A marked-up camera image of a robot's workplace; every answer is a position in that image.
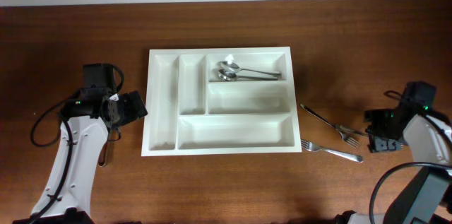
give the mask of wooden table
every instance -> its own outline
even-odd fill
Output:
[[[48,6],[0,10],[0,223],[27,218],[44,189],[57,145],[30,143],[33,122],[83,85],[82,65],[113,63],[124,92],[146,92],[149,49],[290,46],[297,102],[363,129],[363,111],[395,107],[385,90],[408,81],[438,88],[452,117],[452,0],[304,0]],[[369,197],[410,151],[357,150],[304,110],[302,138],[364,156],[328,153],[141,157],[143,120],[127,125],[107,167],[97,169],[96,223],[283,223],[367,213]],[[54,137],[56,116],[38,129]],[[415,174],[381,188],[383,213]]]

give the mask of spoon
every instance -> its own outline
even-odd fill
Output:
[[[229,81],[229,82],[234,82],[237,81],[237,79],[239,78],[247,78],[247,79],[255,79],[255,80],[267,80],[267,81],[275,81],[277,80],[277,78],[261,78],[261,77],[256,77],[256,76],[238,76],[234,73],[228,72],[224,69],[219,69],[218,70],[218,76],[224,80],[224,81]]]
[[[257,70],[253,70],[253,69],[243,69],[243,68],[240,68],[239,65],[237,65],[236,63],[234,63],[232,61],[222,61],[220,65],[224,70],[231,72],[231,73],[239,73],[242,70],[247,70],[247,71],[253,71],[253,72],[257,72],[257,73],[264,73],[266,75],[271,75],[271,76],[281,76],[281,71],[265,72],[265,71],[257,71]]]

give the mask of cutlery tray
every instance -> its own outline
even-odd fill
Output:
[[[282,75],[224,82],[225,60]],[[146,109],[142,156],[302,151],[289,47],[150,50]]]

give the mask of utensil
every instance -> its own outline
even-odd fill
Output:
[[[257,76],[239,76],[235,73],[231,73],[224,69],[218,70],[218,77],[220,77],[224,81],[229,81],[229,82],[236,81],[239,78],[247,78],[247,79],[254,79],[254,80],[266,80],[266,81],[276,81],[277,80],[277,78],[265,78],[265,77],[261,78],[261,77],[257,77]]]
[[[308,151],[311,151],[311,152],[325,151],[325,152],[332,153],[332,154],[340,156],[342,158],[346,158],[348,160],[353,160],[353,161],[356,161],[356,162],[359,162],[359,163],[362,163],[364,161],[364,159],[360,155],[355,155],[355,154],[351,154],[351,153],[344,153],[344,152],[341,152],[341,151],[332,150],[332,149],[320,146],[320,145],[318,145],[316,143],[312,143],[312,142],[306,141],[304,139],[301,139],[301,141],[302,141],[302,148],[306,149]]]
[[[315,113],[312,109],[310,109],[309,107],[303,105],[300,103],[300,107],[303,107],[303,109],[305,109],[308,113],[314,115],[315,117],[319,118],[320,120],[322,120],[323,122],[325,122],[326,124],[330,125],[331,127],[333,127],[337,132],[339,132],[341,139],[348,143],[348,145],[358,148],[359,146],[359,142],[354,139],[351,136],[348,136],[347,133],[354,133],[354,134],[358,134],[357,132],[359,131],[355,131],[349,128],[346,128],[342,125],[334,125],[332,123],[330,123],[329,121],[325,120],[323,117],[321,117],[320,115],[318,115],[317,113]]]
[[[222,61],[220,65],[224,70],[231,72],[231,73],[239,73],[242,70],[246,70],[246,71],[253,71],[253,72],[257,72],[257,73],[264,73],[264,74],[270,75],[270,76],[281,76],[281,71],[266,72],[266,71],[257,71],[254,69],[240,68],[239,65],[237,65],[236,63],[234,63],[232,61]]]

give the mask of fork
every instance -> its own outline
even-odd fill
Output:
[[[353,129],[349,129],[347,127],[344,127],[343,125],[334,125],[334,124],[330,123],[329,121],[327,121],[326,119],[324,119],[323,117],[321,117],[320,115],[318,115],[317,113],[315,113],[309,107],[307,107],[307,106],[305,106],[305,105],[303,105],[301,103],[299,105],[300,105],[300,107],[303,107],[303,109],[305,109],[308,113],[314,115],[315,117],[319,118],[320,120],[322,120],[326,124],[328,124],[331,127],[333,127],[337,132],[339,132],[341,139],[344,142],[348,143],[349,146],[358,148],[359,142],[356,139],[354,139],[353,137],[348,136],[347,132],[348,133],[354,133],[354,134],[362,136],[362,133],[360,131],[355,131]]]
[[[304,139],[301,139],[301,141],[302,141],[302,148],[306,149],[308,151],[311,151],[311,152],[325,151],[325,152],[332,153],[332,154],[340,156],[342,158],[346,158],[348,160],[353,160],[353,161],[356,161],[356,162],[359,162],[359,163],[362,163],[364,161],[364,159],[360,155],[355,155],[355,154],[351,154],[351,153],[344,153],[344,152],[341,152],[341,151],[328,149],[328,148],[320,146],[320,145],[318,145],[316,143],[312,143],[312,142],[306,141]]]

